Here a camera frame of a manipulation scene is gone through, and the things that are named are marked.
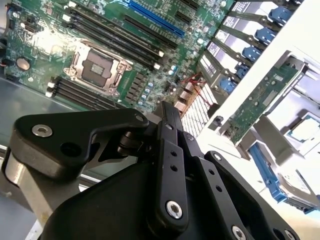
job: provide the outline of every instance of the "black ram slot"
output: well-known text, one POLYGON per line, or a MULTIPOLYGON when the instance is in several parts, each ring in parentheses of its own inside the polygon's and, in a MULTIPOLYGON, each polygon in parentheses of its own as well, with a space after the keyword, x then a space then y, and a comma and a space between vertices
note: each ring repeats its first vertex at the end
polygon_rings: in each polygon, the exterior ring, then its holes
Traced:
POLYGON ((88 97, 91 97, 91 98, 99 101, 100 103, 102 103, 103 105, 108 106, 109 108, 116 108, 116 109, 124 109, 125 108, 124 106, 122 106, 122 105, 120 105, 120 104, 118 104, 116 102, 113 102, 112 100, 109 100, 107 98, 103 98, 103 97, 99 96, 98 94, 93 93, 93 92, 91 92, 91 91, 89 91, 89 90, 87 90, 87 89, 85 89, 85 88, 83 88, 81 86, 78 86, 78 85, 76 85, 76 84, 74 84, 72 82, 63 81, 59 85, 64 85, 64 86, 69 87, 70 89, 76 90, 81 94, 84 94, 84 95, 86 95, 88 97))
POLYGON ((76 23, 73 23, 71 28, 76 29, 80 33, 82 33, 90 38, 95 39, 96 41, 104 44, 105 46, 115 50, 119 54, 122 54, 123 56, 126 56, 126 57, 142 64, 143 66, 149 68, 150 70, 154 69, 154 65, 152 63, 150 63, 150 61, 146 61, 144 59, 141 59, 138 55, 134 54, 133 52, 128 52, 127 50, 121 48, 119 45, 117 45, 117 42, 114 42, 112 40, 108 41, 104 38, 101 38, 101 36, 99 34, 93 33, 92 29, 87 29, 83 25, 76 24, 76 23))
POLYGON ((119 39, 135 46, 136 48, 146 52, 147 54, 150 54, 156 59, 159 59, 161 57, 159 55, 160 50, 158 48, 154 48, 154 47, 151 47, 150 45, 147 45, 145 41, 141 41, 140 39, 136 38, 134 35, 128 35, 126 32, 121 32, 119 31, 119 29, 115 29, 111 25, 105 25, 100 22, 101 21, 100 19, 99 19, 100 21, 98 19, 94 19, 91 16, 88 16, 87 14, 79 11, 76 8, 72 7, 70 9, 70 13, 75 15, 76 17, 79 16, 81 18, 88 20, 91 24, 98 26, 99 28, 103 29, 106 32, 109 32, 114 36, 117 36, 119 39))
POLYGON ((97 101, 101 102, 102 104, 106 105, 109 109, 110 108, 116 108, 116 109, 125 109, 126 107, 120 105, 119 103, 117 102, 113 102, 112 100, 110 99, 107 99, 107 98, 104 98, 102 96, 100 96, 99 94, 97 93, 94 93, 92 91, 89 91, 85 88, 83 88, 81 85, 77 85, 75 84, 74 82, 72 81, 68 81, 68 80, 65 80, 63 79, 62 77, 58 76, 57 78, 54 78, 52 80, 52 82, 56 82, 56 84, 58 86, 61 86, 61 85, 64 85, 64 86, 67 86, 73 90, 76 90, 77 92, 79 93, 82 93, 88 97, 91 97, 93 99, 96 99, 97 101))
POLYGON ((180 0, 180 1, 185 5, 189 6, 190 8, 192 8, 193 10, 198 10, 198 8, 200 7, 198 3, 192 0, 180 0))
POLYGON ((61 89, 57 89, 56 90, 56 94, 57 97, 62 97, 72 103, 75 103, 81 107, 84 107, 86 109, 90 109, 90 110, 103 110, 103 108, 98 107, 94 104, 92 104, 89 101, 86 101, 84 99, 82 99, 81 97, 78 97, 76 95, 70 94, 67 91, 61 90, 61 89))
POLYGON ((97 99, 95 99, 95 98, 93 98, 91 96, 85 95, 85 94, 83 94, 83 93, 81 93, 81 92, 79 92, 77 90, 74 90, 74 89, 68 87, 68 86, 60 84, 58 86, 58 90, 59 91, 61 91, 61 90, 66 91, 66 92, 68 92, 68 93, 70 93, 72 95, 75 95, 75 96, 77 96, 77 97, 79 97, 79 98, 81 98, 81 99, 83 99, 83 100, 85 100, 87 102, 92 103, 95 106, 98 106, 99 108, 110 109, 109 106, 103 104, 102 102, 98 101, 97 99))
POLYGON ((178 44, 176 44, 174 41, 171 41, 170 39, 160 35, 156 31, 153 31, 150 27, 138 22, 137 20, 130 17, 129 15, 125 15, 123 20, 125 22, 131 24, 132 26, 140 29, 141 31, 151 35, 152 37, 154 37, 155 39, 159 40, 161 43, 167 45, 168 47, 170 47, 172 49, 176 49, 178 46, 178 44))
POLYGON ((152 62, 156 62, 158 58, 155 58, 152 55, 149 55, 147 52, 145 51, 141 51, 141 49, 137 48, 136 46, 130 44, 127 41, 123 41, 120 38, 117 38, 115 35, 113 35, 112 33, 105 31, 104 29, 100 28, 100 27, 96 27, 94 25, 91 25, 90 22, 87 22, 86 20, 81 19, 80 17, 77 17, 76 19, 76 24, 80 24, 84 27, 86 27, 87 29, 96 32, 99 36, 102 36, 106 39, 109 39, 110 41, 114 42, 117 45, 120 45, 121 47, 127 49, 129 52, 135 53, 137 55, 139 55, 141 58, 144 58, 148 61, 152 61, 152 62))
POLYGON ((192 19, 186 15, 184 15, 182 12, 177 11, 174 15, 177 19, 181 20, 182 22, 186 23, 186 24, 190 24, 192 19))

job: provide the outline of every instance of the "screw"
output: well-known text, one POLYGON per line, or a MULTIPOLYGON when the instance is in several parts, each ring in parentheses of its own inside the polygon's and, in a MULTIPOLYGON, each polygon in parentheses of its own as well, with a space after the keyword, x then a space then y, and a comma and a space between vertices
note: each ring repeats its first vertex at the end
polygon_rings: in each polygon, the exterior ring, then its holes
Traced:
POLYGON ((284 232, 290 238, 290 240, 296 240, 296 238, 292 235, 292 233, 289 230, 284 230, 284 232))
POLYGON ((221 161, 221 157, 218 155, 218 154, 213 154, 213 157, 218 160, 218 161, 221 161))
POLYGON ((33 126, 32 133, 41 138, 48 138, 52 135, 53 132, 49 126, 38 124, 33 126))
POLYGON ((143 121, 144 121, 144 118, 143 118, 142 116, 140 116, 140 115, 135 115, 135 118, 136 118, 137 120, 139 120, 140 122, 143 122, 143 121))
POLYGON ((191 136, 190 134, 188 134, 186 137, 187 137, 190 141, 195 140, 195 138, 194 138, 193 136, 191 136))
POLYGON ((182 209, 175 201, 168 201, 165 208, 168 214, 174 219, 180 219, 182 217, 182 209))
POLYGON ((170 130, 173 129, 173 127, 170 124, 166 124, 165 126, 166 126, 167 129, 170 129, 170 130))
POLYGON ((232 227, 232 233, 237 240, 246 240, 246 235, 244 232, 237 226, 232 227))

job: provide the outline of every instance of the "circuit board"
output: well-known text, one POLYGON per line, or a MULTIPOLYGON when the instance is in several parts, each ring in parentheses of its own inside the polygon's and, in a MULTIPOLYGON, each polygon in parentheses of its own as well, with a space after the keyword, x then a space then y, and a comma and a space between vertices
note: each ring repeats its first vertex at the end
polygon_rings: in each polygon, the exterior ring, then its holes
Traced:
POLYGON ((230 128, 227 131, 231 141, 238 144, 254 123, 266 111, 271 102, 297 75, 298 70, 282 65, 273 67, 249 97, 238 108, 233 117, 229 119, 230 128))
POLYGON ((24 66, 27 64, 29 68, 8 64, 7 76, 44 94, 52 77, 61 77, 118 105, 148 113, 154 111, 160 101, 174 103, 178 98, 180 81, 196 73, 200 56, 234 1, 12 2, 20 9, 8 10, 11 27, 6 57, 13 63, 23 58, 27 61, 24 66), (98 85, 98 80, 91 87, 93 80, 85 79, 84 74, 81 80, 85 81, 75 81, 79 76, 70 66, 85 65, 85 60, 82 64, 75 62, 84 48, 98 51, 89 50, 87 59, 90 54, 92 59, 104 56, 105 68, 102 64, 90 65, 90 71, 99 77, 95 79, 100 80, 106 74, 110 63, 106 55, 113 56, 113 62, 117 60, 122 68, 125 66, 125 70, 116 69, 117 79, 109 85, 112 89, 103 89, 104 82, 98 85))

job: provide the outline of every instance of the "green circuit board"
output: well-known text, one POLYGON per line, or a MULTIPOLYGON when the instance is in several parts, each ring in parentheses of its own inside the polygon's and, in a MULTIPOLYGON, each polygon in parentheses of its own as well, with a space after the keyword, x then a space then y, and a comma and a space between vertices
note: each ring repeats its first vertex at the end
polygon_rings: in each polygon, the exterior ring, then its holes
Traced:
POLYGON ((69 1, 65 0, 13 0, 21 7, 19 12, 10 14, 11 28, 7 36, 6 57, 15 62, 18 58, 25 58, 30 69, 23 71, 16 64, 7 66, 5 73, 18 78, 24 84, 41 93, 47 90, 48 82, 52 77, 60 76, 67 81, 72 78, 66 74, 65 69, 72 64, 77 43, 90 42, 92 46, 99 46, 128 60, 131 69, 123 73, 113 95, 105 95, 92 88, 85 88, 110 99, 125 107, 137 108, 144 113, 152 112, 160 101, 174 102, 179 91, 177 79, 183 80, 196 73, 197 62, 205 50, 210 39, 214 36, 222 23, 234 0, 198 0, 197 10, 185 5, 181 0, 135 0, 134 2, 159 16, 168 23, 182 30, 185 34, 179 37, 164 29, 147 17, 128 7, 125 0, 74 0, 75 4, 83 6, 86 14, 99 20, 106 26, 108 21, 132 33, 147 45, 155 46, 163 52, 158 60, 159 69, 150 69, 135 59, 123 55, 123 52, 109 49, 93 37, 84 35, 76 29, 63 25, 68 16, 69 1), (176 17, 177 12, 188 16, 189 24, 176 17), (124 21, 125 16, 149 27, 152 31, 176 44, 176 48, 168 47, 156 37, 124 21), (26 30, 25 23, 32 19, 36 32, 26 30), (127 95, 137 76, 143 76, 139 84, 136 100, 128 101, 127 95))
POLYGON ((231 141, 238 144, 254 123, 266 111, 271 102, 281 93, 286 85, 297 75, 298 70, 288 65, 273 67, 250 96, 229 119, 227 131, 231 141))

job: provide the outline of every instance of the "cpu socket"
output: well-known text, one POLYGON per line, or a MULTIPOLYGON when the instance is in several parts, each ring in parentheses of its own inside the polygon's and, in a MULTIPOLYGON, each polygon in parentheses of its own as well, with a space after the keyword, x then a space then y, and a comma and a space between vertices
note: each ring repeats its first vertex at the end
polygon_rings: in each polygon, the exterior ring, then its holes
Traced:
POLYGON ((110 96, 119 95, 117 86, 124 72, 131 70, 129 61, 121 56, 89 42, 79 42, 70 68, 65 68, 64 72, 71 80, 110 96))

